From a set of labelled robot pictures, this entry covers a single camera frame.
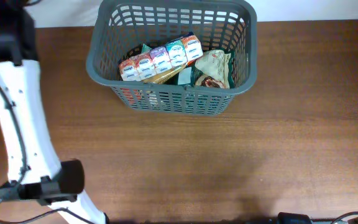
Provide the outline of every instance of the gray plastic basket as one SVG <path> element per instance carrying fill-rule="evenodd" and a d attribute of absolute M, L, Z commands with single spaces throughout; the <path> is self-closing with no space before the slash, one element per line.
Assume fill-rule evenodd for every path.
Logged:
<path fill-rule="evenodd" d="M 86 70 L 136 110 L 216 115 L 257 77 L 257 17 L 244 0 L 104 0 L 93 31 Z M 235 51 L 235 88 L 124 82 L 120 60 L 137 55 L 143 43 L 157 47 L 193 31 L 203 50 Z"/>

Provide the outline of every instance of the brown tabletop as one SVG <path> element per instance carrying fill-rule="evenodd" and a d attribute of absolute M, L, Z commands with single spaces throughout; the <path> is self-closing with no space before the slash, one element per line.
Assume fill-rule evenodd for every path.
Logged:
<path fill-rule="evenodd" d="M 134 111 L 92 81 L 92 30 L 37 30 L 42 101 L 57 154 L 82 161 L 86 191 L 111 219 L 358 210 L 358 21 L 259 23 L 257 82 L 206 118 Z M 0 130 L 0 184 L 6 174 Z M 47 210 L 5 203 L 0 218 Z"/>

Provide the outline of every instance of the white wall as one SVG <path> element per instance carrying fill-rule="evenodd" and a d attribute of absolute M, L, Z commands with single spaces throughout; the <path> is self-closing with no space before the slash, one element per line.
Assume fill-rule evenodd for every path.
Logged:
<path fill-rule="evenodd" d="M 36 6 L 28 7 L 27 10 L 35 19 L 37 27 L 93 26 L 101 1 L 43 0 Z M 248 0 L 248 2 L 255 8 L 258 21 L 358 19 L 358 0 Z"/>

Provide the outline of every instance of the basket rim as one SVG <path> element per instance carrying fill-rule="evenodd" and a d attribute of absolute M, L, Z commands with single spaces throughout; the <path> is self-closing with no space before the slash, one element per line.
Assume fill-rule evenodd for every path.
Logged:
<path fill-rule="evenodd" d="M 200 3 L 195 0 L 176 0 L 177 2 L 195 2 Z M 231 89 L 220 89 L 220 88 L 208 88 L 205 86 L 175 86 L 175 85 L 159 85 L 154 83 L 142 83 L 137 81 L 116 81 L 116 80 L 108 80 L 102 78 L 98 72 L 95 70 L 93 66 L 93 59 L 96 55 L 97 51 L 97 43 L 100 37 L 100 32 L 102 29 L 97 29 L 97 27 L 102 27 L 105 23 L 104 21 L 104 8 L 115 4 L 119 5 L 121 3 L 125 3 L 125 0 L 103 0 L 99 7 L 98 18 L 95 23 L 95 27 L 92 33 L 91 45 L 89 48 L 89 53 L 86 58 L 86 71 L 88 75 L 91 77 L 93 81 L 99 83 L 100 85 L 110 86 L 110 87 L 119 87 L 119 88 L 130 88 L 130 89 L 144 89 L 152 88 L 153 91 L 185 91 L 185 92 L 197 92 L 197 93 L 206 93 L 206 94 L 215 94 L 215 95 L 239 95 L 248 91 L 256 82 L 257 79 L 257 15 L 255 9 L 244 0 L 203 0 L 203 2 L 225 2 L 225 3 L 235 3 L 250 14 L 250 52 L 249 52 L 249 76 L 244 84 L 239 87 L 231 88 Z"/>

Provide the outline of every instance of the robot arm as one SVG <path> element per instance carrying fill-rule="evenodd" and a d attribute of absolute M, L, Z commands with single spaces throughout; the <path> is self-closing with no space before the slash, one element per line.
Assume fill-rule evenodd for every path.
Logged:
<path fill-rule="evenodd" d="M 40 96 L 34 22 L 25 10 L 8 8 L 0 6 L 0 125 L 9 166 L 0 203 L 36 200 L 68 223 L 108 223 L 84 190 L 81 162 L 56 155 Z"/>

